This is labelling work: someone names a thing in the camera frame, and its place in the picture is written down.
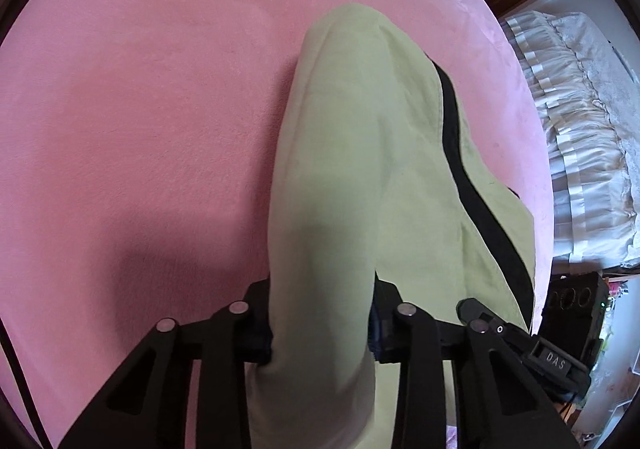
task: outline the light green fabric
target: light green fabric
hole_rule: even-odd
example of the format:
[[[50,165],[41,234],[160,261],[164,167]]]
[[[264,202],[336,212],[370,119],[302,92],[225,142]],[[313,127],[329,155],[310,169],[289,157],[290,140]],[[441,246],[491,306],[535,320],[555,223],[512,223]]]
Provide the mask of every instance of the light green fabric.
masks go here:
[[[465,170],[532,277],[532,217],[488,172],[460,115]],[[305,37],[278,141],[269,255],[273,360],[248,376],[257,449],[390,447],[399,368],[367,350],[375,271],[437,319],[457,323],[458,301],[476,297],[526,328],[458,198],[434,65],[368,7],[339,7]]]

